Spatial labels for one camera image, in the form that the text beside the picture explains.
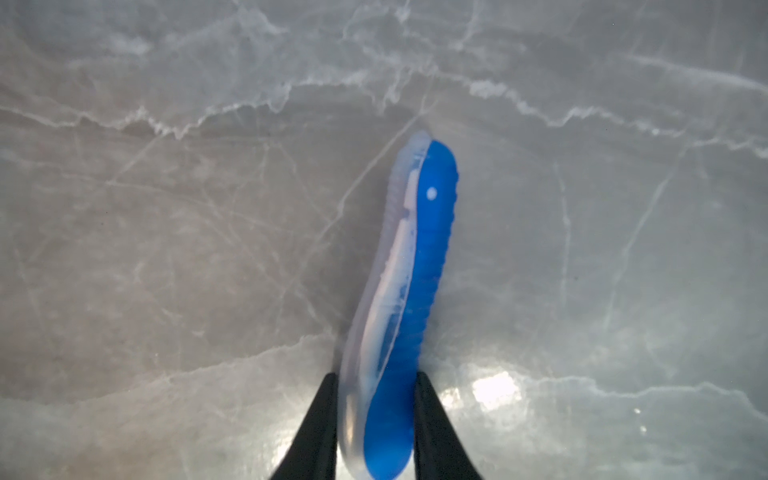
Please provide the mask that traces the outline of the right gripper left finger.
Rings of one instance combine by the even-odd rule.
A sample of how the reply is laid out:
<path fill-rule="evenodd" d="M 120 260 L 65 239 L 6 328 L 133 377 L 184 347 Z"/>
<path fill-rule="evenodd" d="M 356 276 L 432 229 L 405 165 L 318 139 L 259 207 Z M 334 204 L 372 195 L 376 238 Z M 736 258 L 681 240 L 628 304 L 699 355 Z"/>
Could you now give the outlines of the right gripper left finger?
<path fill-rule="evenodd" d="M 334 480 L 337 462 L 338 375 L 323 378 L 272 480 Z"/>

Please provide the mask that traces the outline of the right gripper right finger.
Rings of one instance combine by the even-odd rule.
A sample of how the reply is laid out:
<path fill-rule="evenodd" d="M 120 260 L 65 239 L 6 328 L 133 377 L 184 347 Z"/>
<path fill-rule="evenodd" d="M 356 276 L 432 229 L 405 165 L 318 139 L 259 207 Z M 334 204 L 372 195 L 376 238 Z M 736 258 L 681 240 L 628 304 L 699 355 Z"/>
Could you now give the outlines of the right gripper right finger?
<path fill-rule="evenodd" d="M 414 462 L 418 480 L 480 480 L 437 392 L 419 371 L 414 395 Z"/>

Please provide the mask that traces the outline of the blue toothbrush back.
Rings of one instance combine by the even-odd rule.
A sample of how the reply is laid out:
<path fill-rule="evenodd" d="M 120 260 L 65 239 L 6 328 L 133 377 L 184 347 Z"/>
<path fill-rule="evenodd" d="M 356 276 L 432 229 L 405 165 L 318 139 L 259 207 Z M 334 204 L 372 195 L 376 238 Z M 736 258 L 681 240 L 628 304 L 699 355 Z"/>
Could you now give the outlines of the blue toothbrush back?
<path fill-rule="evenodd" d="M 388 181 L 371 273 L 342 355 L 338 441 L 355 479 L 395 479 L 413 449 L 421 346 L 455 218 L 456 159 L 415 133 Z"/>

